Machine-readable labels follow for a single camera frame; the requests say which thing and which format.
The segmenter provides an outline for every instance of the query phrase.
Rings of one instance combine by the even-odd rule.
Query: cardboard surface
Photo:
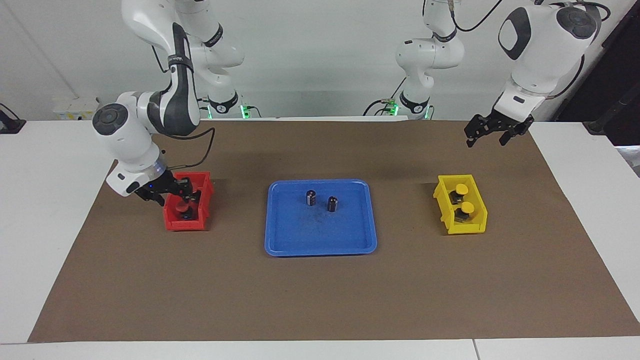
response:
[[[169,233],[161,208],[104,185],[32,342],[395,340],[640,335],[640,324],[532,138],[465,145],[464,122],[213,122],[209,231]],[[170,164],[206,138],[156,138]],[[485,234],[448,236],[437,175],[473,174]],[[272,258],[268,186],[369,183],[378,249]]]

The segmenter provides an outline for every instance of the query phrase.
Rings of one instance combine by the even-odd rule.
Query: blue tray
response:
[[[316,205],[307,205],[307,191]],[[329,196],[338,198],[334,213]],[[362,180],[276,181],[269,187],[264,248],[272,256],[369,254],[378,240],[369,185]]]

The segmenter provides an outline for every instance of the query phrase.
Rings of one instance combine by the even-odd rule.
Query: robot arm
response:
[[[529,5],[511,12],[499,43],[515,67],[492,112],[474,116],[466,126],[467,145],[495,131],[504,131],[503,146],[524,135],[534,121],[531,113],[584,55],[600,23],[598,9],[590,4]]]
[[[200,122],[191,50],[224,44],[221,26],[206,21],[211,19],[204,16],[208,12],[208,0],[122,0],[127,26],[142,40],[169,54],[171,71],[171,82],[165,90],[126,92],[93,118],[99,141],[118,161],[107,176],[107,184],[122,196],[135,193],[160,205],[164,204],[164,193],[179,195],[185,201],[196,197],[188,179],[174,178],[151,134],[186,136]],[[180,22],[193,34],[195,45],[190,45]],[[216,31],[201,40],[213,28]]]
[[[398,47],[396,61],[406,72],[403,91],[394,99],[398,114],[409,119],[422,119],[428,110],[433,78],[426,73],[431,69],[456,67],[465,55],[465,47],[456,37],[456,26],[451,19],[449,3],[461,0],[429,0],[424,11],[424,24],[433,32],[429,39],[414,38]]]
[[[193,70],[203,79],[207,100],[215,117],[241,117],[241,96],[225,68],[244,61],[244,51],[234,45],[215,17],[209,0],[176,0],[176,12],[191,36]]]

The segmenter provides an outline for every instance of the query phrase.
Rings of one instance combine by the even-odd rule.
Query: white table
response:
[[[640,179],[581,124],[531,133],[640,318]],[[0,359],[640,359],[640,337],[24,344],[110,165],[90,122],[30,122],[0,136]]]

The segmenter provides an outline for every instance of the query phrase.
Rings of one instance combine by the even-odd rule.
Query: yellow button cap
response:
[[[462,203],[462,212],[465,214],[473,214],[476,210],[476,207],[470,203],[469,201],[465,201]]]
[[[458,195],[466,195],[469,193],[469,188],[465,184],[457,184],[456,193],[458,193]]]

